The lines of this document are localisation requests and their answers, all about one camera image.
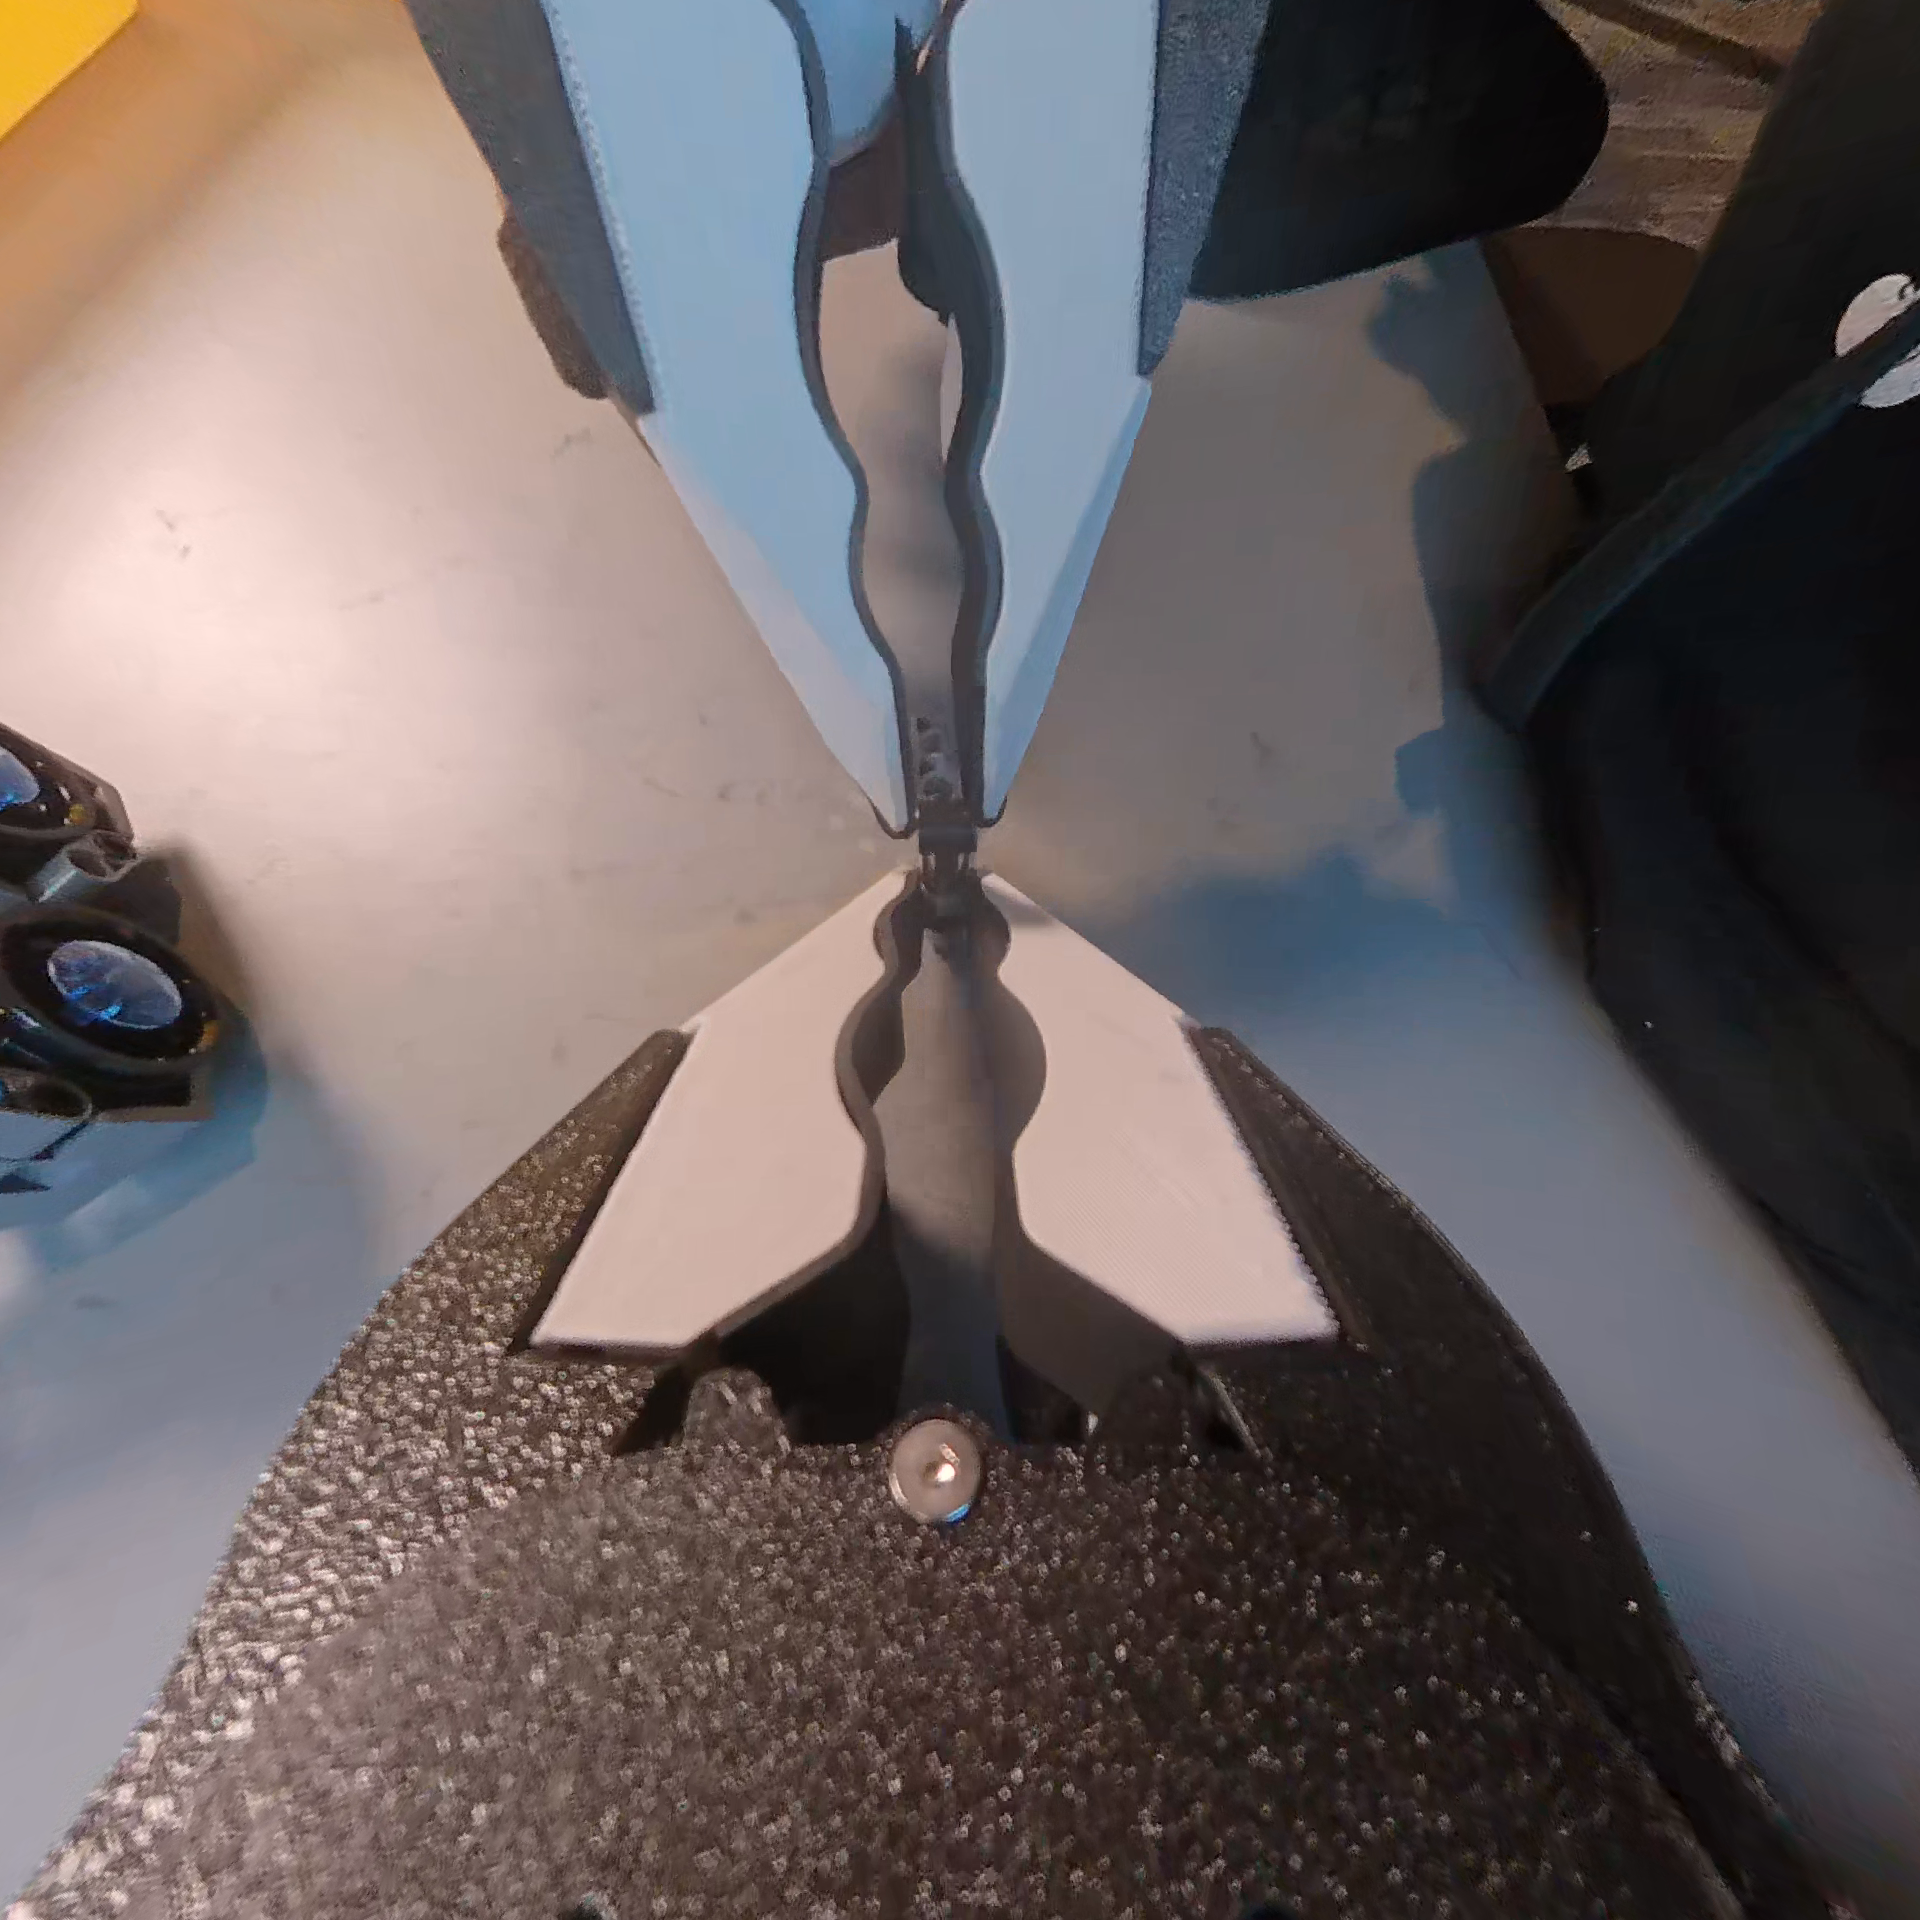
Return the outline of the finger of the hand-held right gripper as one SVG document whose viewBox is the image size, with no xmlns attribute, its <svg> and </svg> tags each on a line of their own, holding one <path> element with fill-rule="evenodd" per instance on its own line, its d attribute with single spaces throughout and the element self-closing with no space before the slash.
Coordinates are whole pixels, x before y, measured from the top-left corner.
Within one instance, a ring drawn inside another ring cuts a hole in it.
<svg viewBox="0 0 1920 1920">
<path fill-rule="evenodd" d="M 899 667 L 856 542 L 866 486 L 821 370 L 833 170 L 800 4 L 544 4 L 650 408 L 641 433 L 739 604 L 889 834 Z"/>
<path fill-rule="evenodd" d="M 1149 401 L 1141 370 L 1159 4 L 941 4 L 919 78 L 957 350 L 951 737 L 995 826 Z"/>
</svg>

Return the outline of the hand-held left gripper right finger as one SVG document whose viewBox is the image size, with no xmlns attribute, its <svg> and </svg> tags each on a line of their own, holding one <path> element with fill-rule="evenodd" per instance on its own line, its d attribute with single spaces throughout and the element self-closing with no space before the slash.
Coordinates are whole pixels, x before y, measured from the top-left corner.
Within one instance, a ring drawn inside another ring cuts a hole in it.
<svg viewBox="0 0 1920 1920">
<path fill-rule="evenodd" d="M 1011 934 L 999 984 L 1041 1033 L 1013 1146 L 1026 1241 L 1189 1353 L 1333 1340 L 1187 1012 L 1011 883 L 983 894 Z"/>
</svg>

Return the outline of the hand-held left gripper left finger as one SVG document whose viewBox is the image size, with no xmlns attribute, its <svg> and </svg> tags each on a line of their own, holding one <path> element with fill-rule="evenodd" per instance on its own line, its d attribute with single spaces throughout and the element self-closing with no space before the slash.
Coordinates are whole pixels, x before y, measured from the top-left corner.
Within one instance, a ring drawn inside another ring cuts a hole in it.
<svg viewBox="0 0 1920 1920">
<path fill-rule="evenodd" d="M 532 1324 L 544 1353 L 669 1359 L 848 1254 L 874 1215 L 841 1040 L 887 979 L 883 875 L 712 1001 Z"/>
</svg>

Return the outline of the black pin connector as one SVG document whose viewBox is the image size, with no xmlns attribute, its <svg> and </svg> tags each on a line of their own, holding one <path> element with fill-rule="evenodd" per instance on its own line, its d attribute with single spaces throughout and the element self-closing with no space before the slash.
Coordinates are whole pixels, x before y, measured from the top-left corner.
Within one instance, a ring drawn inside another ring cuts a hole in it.
<svg viewBox="0 0 1920 1920">
<path fill-rule="evenodd" d="M 919 819 L 919 915 L 933 954 L 951 967 L 977 959 L 987 903 L 977 871 L 979 831 L 957 804 Z"/>
</svg>

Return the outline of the person's right forearm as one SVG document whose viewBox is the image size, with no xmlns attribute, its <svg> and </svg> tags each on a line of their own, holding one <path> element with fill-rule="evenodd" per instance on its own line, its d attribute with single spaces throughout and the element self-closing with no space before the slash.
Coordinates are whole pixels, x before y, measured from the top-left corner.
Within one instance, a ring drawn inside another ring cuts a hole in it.
<svg viewBox="0 0 1920 1920">
<path fill-rule="evenodd" d="M 1271 4 L 1189 292 L 1293 292 L 1540 220 L 1607 116 L 1540 4 Z"/>
</svg>

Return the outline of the grey desk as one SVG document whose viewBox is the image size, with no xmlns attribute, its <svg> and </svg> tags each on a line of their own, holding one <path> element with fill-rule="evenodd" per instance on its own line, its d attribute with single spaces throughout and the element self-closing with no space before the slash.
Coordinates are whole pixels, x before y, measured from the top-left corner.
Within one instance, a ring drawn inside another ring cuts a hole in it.
<svg viewBox="0 0 1920 1920">
<path fill-rule="evenodd" d="M 1479 1272 L 1792 1823 L 1914 1915 L 1914 1476 L 1584 995 L 1467 688 L 1567 520 L 1475 248 L 1192 307 L 995 862 Z M 256 1046 L 5 1232 L 12 1897 L 393 1274 L 889 850 L 552 370 L 396 4 L 154 4 L 5 143 L 5 720 L 121 790 Z"/>
</svg>

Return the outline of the grey toy robot head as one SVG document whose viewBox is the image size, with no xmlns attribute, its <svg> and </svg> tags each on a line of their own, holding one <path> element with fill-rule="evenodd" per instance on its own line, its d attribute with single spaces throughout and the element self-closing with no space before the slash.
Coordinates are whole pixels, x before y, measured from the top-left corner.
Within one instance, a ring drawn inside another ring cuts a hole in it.
<svg viewBox="0 0 1920 1920">
<path fill-rule="evenodd" d="M 2 1218 L 77 1211 L 207 1118 L 225 1007 L 117 790 L 2 730 Z"/>
</svg>

